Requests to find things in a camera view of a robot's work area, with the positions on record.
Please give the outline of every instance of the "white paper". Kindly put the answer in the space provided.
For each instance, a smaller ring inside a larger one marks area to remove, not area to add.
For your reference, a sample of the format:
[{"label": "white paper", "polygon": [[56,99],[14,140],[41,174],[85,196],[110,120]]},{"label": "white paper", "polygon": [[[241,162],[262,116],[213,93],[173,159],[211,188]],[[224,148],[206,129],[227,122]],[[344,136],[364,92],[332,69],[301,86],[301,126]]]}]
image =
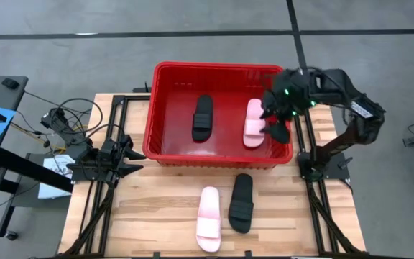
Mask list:
[{"label": "white paper", "polygon": [[[45,158],[42,166],[71,179],[71,174],[73,173],[73,171],[71,169],[68,169],[66,165],[69,163],[74,163],[74,162],[75,161],[72,158],[70,158],[69,155],[56,155],[55,160],[54,158]],[[71,193],[67,191],[60,190],[58,188],[41,183],[40,192],[37,194],[37,198],[38,199],[54,199],[57,197],[63,197],[63,196],[69,196],[69,195],[71,195]]]}]

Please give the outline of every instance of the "red plastic basket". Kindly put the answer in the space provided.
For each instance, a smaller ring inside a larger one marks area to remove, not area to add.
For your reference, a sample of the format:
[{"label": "red plastic basket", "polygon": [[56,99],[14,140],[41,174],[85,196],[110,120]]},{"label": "red plastic basket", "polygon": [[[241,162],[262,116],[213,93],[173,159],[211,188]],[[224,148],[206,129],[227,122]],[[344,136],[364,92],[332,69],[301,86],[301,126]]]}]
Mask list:
[{"label": "red plastic basket", "polygon": [[[243,143],[247,103],[261,98],[277,65],[162,62],[155,68],[143,153],[161,165],[273,168],[293,156],[290,144],[265,136],[255,149]],[[213,99],[213,129],[202,143],[191,137],[198,97]]]}]

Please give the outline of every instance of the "slide sandal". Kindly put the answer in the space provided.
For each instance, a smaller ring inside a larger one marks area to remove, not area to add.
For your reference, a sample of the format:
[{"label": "slide sandal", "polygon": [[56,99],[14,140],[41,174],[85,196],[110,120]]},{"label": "slide sandal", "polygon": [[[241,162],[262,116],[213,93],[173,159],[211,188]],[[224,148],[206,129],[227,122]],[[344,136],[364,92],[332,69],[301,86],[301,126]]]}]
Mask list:
[{"label": "slide sandal", "polygon": [[248,174],[241,173],[234,183],[231,204],[229,205],[229,224],[239,233],[247,233],[252,223],[252,188],[253,180]]},{"label": "slide sandal", "polygon": [[194,141],[206,141],[212,134],[213,102],[209,95],[202,95],[193,115],[192,136]]},{"label": "slide sandal", "polygon": [[266,121],[260,119],[262,114],[262,101],[251,99],[247,104],[247,115],[245,116],[244,145],[246,147],[258,147],[265,140],[265,134],[260,132],[266,126]]},{"label": "slide sandal", "polygon": [[195,238],[206,252],[214,253],[220,249],[220,194],[214,187],[205,187],[202,190]]}]

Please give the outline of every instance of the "wooden tabletop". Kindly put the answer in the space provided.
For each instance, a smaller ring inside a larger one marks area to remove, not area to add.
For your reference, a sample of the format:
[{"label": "wooden tabletop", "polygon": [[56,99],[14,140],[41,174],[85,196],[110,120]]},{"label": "wooden tabletop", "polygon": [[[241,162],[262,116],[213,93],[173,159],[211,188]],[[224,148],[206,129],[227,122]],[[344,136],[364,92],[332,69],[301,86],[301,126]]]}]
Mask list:
[{"label": "wooden tabletop", "polygon": [[[103,122],[108,123],[114,94],[96,94],[95,102],[103,110]],[[134,150],[142,153],[148,101],[129,103],[125,132],[134,141]],[[329,107],[311,109],[316,140],[323,145],[336,137]],[[119,121],[119,110],[116,123]],[[93,108],[89,125],[98,123],[99,113]],[[306,147],[309,147],[304,119],[302,122]],[[201,190],[214,186],[221,195],[221,247],[217,256],[253,255],[317,255],[311,213],[305,183],[300,178],[295,161],[298,141],[293,133],[293,159],[270,171],[224,168],[165,168],[156,161],[143,160],[136,173],[121,179],[114,195],[113,209],[106,245],[106,256],[207,256],[196,242],[196,218]],[[100,147],[106,128],[92,136]],[[235,176],[248,173],[253,177],[254,211],[252,228],[243,235],[235,232],[228,222],[228,208]],[[327,193],[334,221],[359,249],[364,241],[350,190],[337,180],[327,180]],[[71,197],[60,252],[68,249],[78,237],[89,183],[76,184]],[[88,210],[91,210],[94,191]],[[330,250],[326,225],[321,219],[326,250]],[[92,251],[98,250],[101,223],[95,231]]]}]

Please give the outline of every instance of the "robotic arm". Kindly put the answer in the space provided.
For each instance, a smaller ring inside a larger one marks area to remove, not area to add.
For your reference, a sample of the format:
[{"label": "robotic arm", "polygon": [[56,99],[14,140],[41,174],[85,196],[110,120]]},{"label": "robotic arm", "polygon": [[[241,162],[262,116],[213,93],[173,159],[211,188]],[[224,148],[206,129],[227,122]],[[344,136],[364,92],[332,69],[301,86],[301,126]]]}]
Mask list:
[{"label": "robotic arm", "polygon": [[316,104],[349,110],[351,119],[349,122],[345,120],[345,133],[323,147],[316,146],[311,150],[308,162],[314,171],[324,171],[331,157],[354,144],[374,142],[385,121],[385,110],[359,92],[346,72],[310,67],[307,70],[286,70],[274,78],[272,89],[262,97],[262,118],[274,117],[275,123],[262,131],[278,142],[288,143],[290,133],[285,121]]}]

